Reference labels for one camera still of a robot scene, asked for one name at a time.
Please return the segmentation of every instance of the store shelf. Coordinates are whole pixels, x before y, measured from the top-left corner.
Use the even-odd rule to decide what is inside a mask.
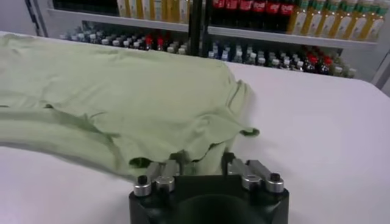
[[[372,42],[338,40],[338,39],[319,38],[319,37],[305,37],[305,36],[288,35],[282,33],[231,29],[231,28],[223,28],[223,27],[215,27],[215,26],[209,26],[208,33],[211,35],[220,35],[225,37],[240,37],[240,38],[248,38],[254,40],[265,40],[265,41],[292,43],[292,44],[304,44],[304,45],[319,46],[319,47],[334,47],[334,48],[341,48],[341,49],[367,50],[367,49],[372,49],[377,45],[376,43],[372,43]]]
[[[187,24],[180,23],[166,23],[161,21],[145,20],[145,19],[133,19],[118,16],[105,16],[91,13],[71,12],[57,9],[48,9],[48,13],[51,16],[61,17],[63,19],[72,18],[84,21],[92,21],[98,23],[110,23],[125,26],[137,26],[146,27],[151,29],[161,30],[173,30],[179,32],[188,32]]]

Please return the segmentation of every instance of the bottle cap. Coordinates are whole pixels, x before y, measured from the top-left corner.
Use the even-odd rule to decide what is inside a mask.
[[[272,64],[273,65],[279,65],[279,60],[278,59],[272,59]]]
[[[103,45],[108,45],[108,43],[109,43],[109,42],[108,42],[108,39],[103,39],[103,40],[102,40],[102,44],[103,44]]]
[[[263,58],[263,57],[261,57],[261,58],[258,58],[258,60],[257,60],[259,63],[265,63],[266,62],[266,59],[265,58]]]
[[[179,48],[179,54],[185,54],[184,48]]]
[[[167,51],[168,51],[169,53],[173,53],[173,52],[174,52],[174,49],[173,49],[173,47],[168,47],[168,48],[167,48]]]
[[[335,72],[341,73],[341,71],[342,71],[342,68],[341,68],[341,67],[339,67],[339,66],[336,66],[336,67],[335,67]]]

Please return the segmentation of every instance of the white wall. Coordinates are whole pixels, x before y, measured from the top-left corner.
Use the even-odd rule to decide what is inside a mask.
[[[36,35],[24,0],[0,0],[0,30]]]

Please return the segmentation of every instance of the black screw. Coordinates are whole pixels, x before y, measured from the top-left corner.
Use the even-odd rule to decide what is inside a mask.
[[[147,183],[147,176],[142,175],[137,178],[137,182],[139,185],[145,185]]]
[[[278,182],[278,181],[280,181],[280,175],[279,175],[279,173],[271,173],[269,175],[269,179],[273,182]]]

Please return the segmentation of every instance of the cola bottle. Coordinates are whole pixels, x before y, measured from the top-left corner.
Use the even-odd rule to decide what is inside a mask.
[[[237,25],[238,0],[226,0],[225,2],[225,25]]]
[[[280,4],[279,8],[279,19],[277,27],[279,31],[287,31],[288,23],[290,21],[291,15],[293,14],[294,7],[294,0],[282,0],[282,3]]]
[[[268,31],[275,31],[278,28],[278,12],[280,0],[269,0],[266,4],[264,28]]]
[[[252,9],[252,28],[261,30],[264,22],[264,11],[266,9],[266,0],[253,0]]]
[[[238,7],[238,26],[250,27],[250,14],[252,10],[253,0],[241,0]]]
[[[213,0],[213,11],[211,14],[211,23],[214,25],[223,25],[225,11],[225,0]]]

